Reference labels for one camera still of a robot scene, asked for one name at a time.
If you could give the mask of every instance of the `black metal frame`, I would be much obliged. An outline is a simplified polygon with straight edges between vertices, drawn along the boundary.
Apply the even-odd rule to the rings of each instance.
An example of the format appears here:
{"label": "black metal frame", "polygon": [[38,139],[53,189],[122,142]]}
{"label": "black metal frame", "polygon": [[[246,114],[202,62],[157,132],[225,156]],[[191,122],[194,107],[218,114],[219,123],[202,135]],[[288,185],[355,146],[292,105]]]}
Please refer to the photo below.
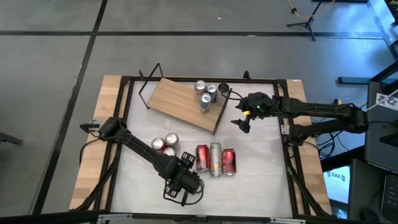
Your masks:
{"label": "black metal frame", "polygon": [[[161,76],[153,77],[154,72],[158,68],[160,69]],[[160,81],[160,79],[162,77],[164,77],[164,74],[162,72],[161,65],[159,63],[156,64],[156,66],[154,67],[154,69],[152,70],[152,72],[150,73],[150,75],[148,77],[145,77],[140,70],[139,70],[139,74],[140,74],[139,77],[123,77],[122,78],[118,97],[117,97],[116,106],[121,104],[120,101],[122,99],[122,94],[123,94],[123,91],[121,91],[121,89],[123,89],[123,86],[126,84],[126,81],[124,81],[124,79],[128,78],[130,81],[130,86],[129,86],[129,90],[128,90],[129,94],[126,98],[126,101],[128,103],[131,102],[132,88],[134,86],[134,82],[135,81],[145,81],[145,83],[143,84],[143,86],[141,87],[141,89],[139,91],[139,94],[140,94],[141,100],[144,102],[146,107],[149,108],[147,106],[145,100],[141,96],[141,92],[145,88],[147,82],[158,82],[158,81]],[[246,74],[246,72],[245,72],[244,78],[205,78],[205,77],[201,77],[201,78],[198,78],[198,77],[167,77],[167,78],[169,80],[172,80],[175,82],[196,82],[198,80],[203,80],[205,82],[272,84],[274,87],[275,95],[278,95],[278,96],[279,96],[279,89],[278,89],[279,85],[281,83],[285,83],[284,85],[282,84],[281,87],[284,91],[284,94],[288,95],[286,80],[252,79],[248,73]],[[224,104],[222,111],[226,108],[226,104],[227,104],[227,102]],[[125,111],[123,114],[123,120],[125,122],[127,121],[128,108],[129,108],[129,106],[126,105]],[[118,114],[118,113],[119,113],[119,108],[115,107],[114,115]],[[279,123],[283,124],[284,123],[283,119],[279,119]],[[287,165],[287,161],[290,160],[289,148],[288,148],[288,145],[284,144],[284,140],[282,138],[281,138],[281,140],[282,140],[282,146],[284,149],[285,165]],[[297,150],[297,152],[295,152],[295,154],[294,154],[295,161],[296,161],[296,167],[297,167],[301,181],[304,181],[299,149],[297,148],[296,150]],[[117,157],[117,160],[119,160],[119,158],[120,158],[120,151],[121,151],[121,145],[119,144],[117,153],[115,155]],[[109,160],[109,156],[107,159],[104,158],[103,168],[108,166],[108,162],[109,162],[108,160]],[[105,207],[105,209],[107,209],[107,210],[109,210],[111,208],[111,202],[112,202],[112,197],[113,197],[114,185],[115,185],[115,181],[116,181],[116,175],[117,175],[117,171],[115,171],[115,173],[111,177],[108,196],[107,196],[107,200],[106,200],[106,207]],[[292,206],[292,214],[293,214],[293,216],[296,216],[299,214],[299,212],[298,212],[298,208],[297,208],[297,199],[296,199],[295,190],[294,190],[294,181],[287,172],[286,172],[286,176],[287,176],[287,180],[288,180],[290,202],[291,202],[291,206]],[[101,199],[100,197],[97,198],[96,204],[100,204],[100,199]],[[308,203],[304,199],[303,199],[303,204],[304,204],[305,214],[310,214]],[[134,217],[146,218],[146,219],[195,220],[195,221],[197,221],[197,220],[205,220],[205,221],[223,220],[223,221],[240,221],[240,222],[269,222],[269,220],[270,220],[270,218],[268,218],[268,217],[220,217],[220,216],[198,217],[196,215],[169,215],[169,214],[151,214],[151,213],[134,213]]]}
{"label": "black metal frame", "polygon": [[[151,77],[150,81],[160,81],[162,77]],[[274,92],[276,96],[279,96],[279,87],[282,87],[283,93],[285,96],[289,96],[289,92],[287,89],[287,82],[286,80],[276,80],[276,79],[252,79],[249,75],[248,72],[244,73],[244,78],[198,78],[198,77],[168,77],[168,79],[175,81],[175,82],[196,82],[197,80],[201,79],[204,80],[205,82],[225,82],[225,83],[263,83],[263,84],[272,84],[274,87]],[[127,97],[126,97],[126,102],[125,102],[125,107],[124,107],[124,112],[123,112],[123,121],[127,121],[127,116],[130,108],[130,103],[131,103],[131,98],[132,98],[132,90],[134,87],[134,82],[135,81],[143,81],[145,80],[145,77],[142,75],[142,72],[140,71],[140,76],[139,77],[122,77],[120,86],[119,86],[119,92],[116,100],[116,106],[114,109],[114,115],[119,114],[120,110],[120,105],[121,105],[121,100],[123,97],[124,93],[124,86],[129,85],[128,91],[127,91]],[[279,124],[282,125],[284,124],[284,120],[282,118],[279,118]],[[290,161],[290,156],[289,156],[289,145],[287,141],[285,141],[283,138],[281,138],[282,141],[282,148],[283,148],[283,154],[284,154],[284,161],[285,161],[285,167],[286,167],[286,174],[287,174],[287,182],[288,182],[288,188],[289,188],[289,195],[290,195],[290,202],[292,206],[292,214],[293,214],[293,219],[299,219],[299,220],[305,220],[306,223],[314,223],[314,224],[338,224],[338,223],[362,223],[362,222],[357,222],[357,221],[352,221],[352,220],[338,220],[335,218],[330,218],[330,217],[318,217],[318,216],[312,216],[310,214],[310,208],[308,206],[308,202],[303,199],[303,207],[304,207],[304,212],[305,214],[299,214],[298,212],[298,205],[297,205],[297,198],[295,194],[295,186],[293,182],[293,177],[289,175],[289,166],[291,166],[291,161]],[[110,149],[111,146],[107,145],[107,149],[109,149],[109,153],[107,154],[107,159],[104,158],[103,161],[103,166],[102,170],[107,167],[107,164],[109,163],[109,155],[110,155]],[[116,149],[115,157],[113,162],[117,162],[116,165],[118,165],[118,161],[120,159],[121,155],[121,144],[118,144],[118,147]],[[304,178],[303,178],[303,173],[302,173],[302,164],[300,160],[300,153],[299,149],[296,147],[294,149],[294,158],[296,162],[296,169],[298,172],[298,177],[295,177],[296,180],[301,181],[304,183]],[[35,215],[28,215],[28,216],[20,216],[20,217],[5,217],[5,218],[0,218],[0,222],[2,223],[54,223],[55,221],[60,221],[57,223],[76,223],[77,221],[82,221],[82,222],[92,222],[94,223],[95,218],[98,218],[99,215],[107,215],[107,214],[122,214],[122,213],[111,213],[110,208],[111,208],[111,202],[112,202],[112,197],[113,197],[113,192],[114,192],[114,185],[116,182],[116,175],[117,175],[117,167],[115,171],[113,172],[110,180],[110,185],[109,185],[109,190],[108,190],[108,196],[106,199],[106,208],[105,210],[92,210],[92,211],[70,211],[70,212],[65,212],[65,213],[49,213],[49,214],[35,214]],[[96,198],[95,205],[100,204],[101,197]],[[190,220],[190,221],[195,221],[195,222],[210,222],[210,221],[231,221],[231,222],[263,222],[263,223],[268,223],[268,222],[276,222],[276,218],[271,218],[271,217],[227,217],[227,216],[214,216],[214,215],[208,215],[208,216],[203,216],[203,215],[171,215],[171,214],[154,214],[154,213],[126,213],[126,218],[138,218],[138,219],[159,219],[159,220]]]}

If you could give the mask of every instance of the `can lid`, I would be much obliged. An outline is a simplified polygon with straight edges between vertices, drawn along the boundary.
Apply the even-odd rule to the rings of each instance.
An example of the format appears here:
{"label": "can lid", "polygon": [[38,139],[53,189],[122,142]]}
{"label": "can lid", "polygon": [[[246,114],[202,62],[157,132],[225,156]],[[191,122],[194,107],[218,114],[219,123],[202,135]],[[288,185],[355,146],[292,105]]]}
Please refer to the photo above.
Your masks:
{"label": "can lid", "polygon": [[153,149],[162,149],[164,146],[164,140],[162,138],[155,138],[151,144]]}
{"label": "can lid", "polygon": [[175,133],[169,133],[168,135],[166,135],[165,140],[169,144],[174,144],[178,141],[178,135]]}
{"label": "can lid", "polygon": [[204,93],[201,95],[200,100],[204,103],[208,103],[211,100],[211,96],[208,93]]}
{"label": "can lid", "polygon": [[227,83],[221,83],[218,85],[218,91],[220,92],[226,92],[229,90],[229,85]]}
{"label": "can lid", "polygon": [[169,156],[175,156],[175,150],[172,147],[165,148],[163,153]]}
{"label": "can lid", "polygon": [[210,147],[220,147],[221,148],[221,143],[212,142],[212,143],[210,143]]}
{"label": "can lid", "polygon": [[210,93],[214,93],[217,91],[216,86],[211,84],[207,86],[207,91],[209,91]]}
{"label": "can lid", "polygon": [[195,83],[195,88],[198,90],[204,90],[206,88],[205,81],[199,80]]}

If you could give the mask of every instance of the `black clamp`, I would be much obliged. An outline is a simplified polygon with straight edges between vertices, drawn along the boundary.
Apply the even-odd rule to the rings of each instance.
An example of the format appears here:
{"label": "black clamp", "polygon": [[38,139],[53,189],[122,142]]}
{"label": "black clamp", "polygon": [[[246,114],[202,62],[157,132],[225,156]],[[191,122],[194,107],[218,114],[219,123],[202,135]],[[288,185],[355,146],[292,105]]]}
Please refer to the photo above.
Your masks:
{"label": "black clamp", "polygon": [[244,71],[244,74],[243,74],[243,78],[245,78],[245,79],[247,79],[247,80],[251,80],[251,77],[250,77],[250,74],[249,74],[249,71]]}
{"label": "black clamp", "polygon": [[100,128],[100,124],[96,123],[95,120],[92,120],[90,123],[81,124],[80,128],[88,134],[90,131]]}

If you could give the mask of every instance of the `red soda can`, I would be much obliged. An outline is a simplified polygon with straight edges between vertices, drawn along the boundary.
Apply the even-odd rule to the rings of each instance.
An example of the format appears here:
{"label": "red soda can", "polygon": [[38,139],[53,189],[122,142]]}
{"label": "red soda can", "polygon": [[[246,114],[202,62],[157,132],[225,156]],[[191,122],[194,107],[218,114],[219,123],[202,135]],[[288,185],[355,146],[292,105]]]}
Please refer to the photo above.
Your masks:
{"label": "red soda can", "polygon": [[207,145],[197,146],[197,171],[203,172],[210,168],[209,148]]}
{"label": "red soda can", "polygon": [[236,156],[234,149],[223,150],[223,174],[236,174]]}
{"label": "red soda can", "polygon": [[150,146],[157,152],[163,153],[163,150],[166,148],[166,142],[162,138],[155,138]]}

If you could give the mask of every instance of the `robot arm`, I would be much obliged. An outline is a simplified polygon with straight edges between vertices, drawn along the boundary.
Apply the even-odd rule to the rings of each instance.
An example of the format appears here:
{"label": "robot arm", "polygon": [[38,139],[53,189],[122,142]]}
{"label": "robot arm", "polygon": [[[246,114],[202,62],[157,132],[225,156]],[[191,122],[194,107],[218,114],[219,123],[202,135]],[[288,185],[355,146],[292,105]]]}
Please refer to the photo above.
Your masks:
{"label": "robot arm", "polygon": [[302,145],[304,140],[311,135],[331,133],[335,131],[347,131],[350,133],[363,133],[368,129],[366,112],[352,104],[329,105],[319,103],[304,103],[295,98],[274,96],[269,98],[265,93],[250,93],[243,98],[237,109],[246,115],[244,121],[235,120],[245,132],[250,132],[250,120],[264,119],[273,116],[281,118],[296,118],[298,116],[319,116],[336,118],[309,126],[299,124],[288,126],[286,133],[289,134],[289,141],[293,145]]}
{"label": "robot arm", "polygon": [[118,118],[108,118],[98,130],[99,138],[111,143],[122,143],[152,163],[161,178],[168,180],[166,194],[175,198],[181,189],[195,194],[201,186],[201,179],[196,172],[190,171],[195,156],[184,152],[181,159],[177,156],[161,154],[133,136]]}

